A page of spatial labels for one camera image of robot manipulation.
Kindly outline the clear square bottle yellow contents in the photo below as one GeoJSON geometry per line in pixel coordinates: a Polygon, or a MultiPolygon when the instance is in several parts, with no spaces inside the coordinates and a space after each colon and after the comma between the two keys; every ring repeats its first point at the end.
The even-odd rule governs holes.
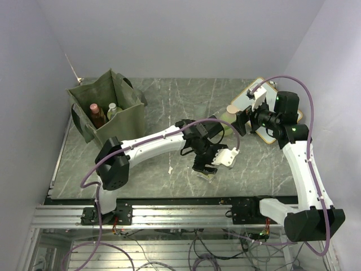
{"type": "Polygon", "coordinates": [[[205,174],[205,173],[198,173],[198,178],[201,178],[202,180],[208,181],[209,183],[212,183],[214,180],[213,174],[205,174]]]}

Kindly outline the green bottle pink pump cap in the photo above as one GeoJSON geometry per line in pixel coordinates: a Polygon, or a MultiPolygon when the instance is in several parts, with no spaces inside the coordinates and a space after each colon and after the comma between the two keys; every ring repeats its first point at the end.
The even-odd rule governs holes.
{"type": "MultiPolygon", "coordinates": [[[[234,105],[228,105],[225,109],[222,110],[222,113],[219,117],[219,119],[232,124],[234,121],[236,121],[236,113],[238,109],[234,105]]],[[[229,136],[233,133],[233,130],[226,124],[221,124],[224,129],[224,136],[229,136]]]]}

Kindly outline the yellow-green lotion bottle white cap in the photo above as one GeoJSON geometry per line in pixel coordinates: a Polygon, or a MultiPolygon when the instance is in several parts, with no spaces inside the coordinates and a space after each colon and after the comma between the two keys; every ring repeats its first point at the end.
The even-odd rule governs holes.
{"type": "Polygon", "coordinates": [[[110,103],[108,106],[107,118],[111,120],[115,114],[122,112],[122,108],[118,107],[115,103],[110,103]]]}

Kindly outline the orange soap bottle pink cap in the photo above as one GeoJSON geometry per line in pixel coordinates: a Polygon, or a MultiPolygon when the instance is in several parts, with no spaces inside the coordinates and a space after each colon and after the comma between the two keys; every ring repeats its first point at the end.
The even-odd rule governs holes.
{"type": "Polygon", "coordinates": [[[94,127],[97,129],[101,128],[104,124],[107,123],[107,118],[102,110],[96,103],[90,105],[91,110],[91,119],[94,124],[94,127]]]}

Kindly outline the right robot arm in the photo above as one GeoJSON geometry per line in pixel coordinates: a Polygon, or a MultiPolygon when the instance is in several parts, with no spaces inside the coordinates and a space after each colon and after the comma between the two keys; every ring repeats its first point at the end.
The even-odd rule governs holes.
{"type": "Polygon", "coordinates": [[[251,132],[264,128],[276,139],[290,166],[296,186],[298,207],[293,208],[276,198],[259,200],[250,207],[250,219],[259,224],[270,218],[283,225],[292,242],[328,241],[345,221],[343,209],[334,207],[327,195],[313,159],[310,131],[298,123],[299,97],[296,93],[279,91],[274,108],[267,104],[267,91],[246,90],[244,101],[237,108],[233,126],[246,135],[246,123],[251,132]]]}

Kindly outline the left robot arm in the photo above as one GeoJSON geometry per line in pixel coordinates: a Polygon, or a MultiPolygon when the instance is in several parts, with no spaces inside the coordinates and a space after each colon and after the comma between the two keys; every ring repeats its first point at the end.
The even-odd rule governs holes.
{"type": "Polygon", "coordinates": [[[163,131],[138,139],[122,142],[116,137],[108,139],[95,158],[99,179],[96,219],[109,224],[115,217],[120,217],[116,210],[117,191],[127,184],[130,169],[150,158],[172,151],[179,151],[182,156],[194,153],[194,171],[216,174],[217,158],[228,146],[211,140],[221,132],[221,122],[210,117],[198,121],[183,119],[163,131]]]}

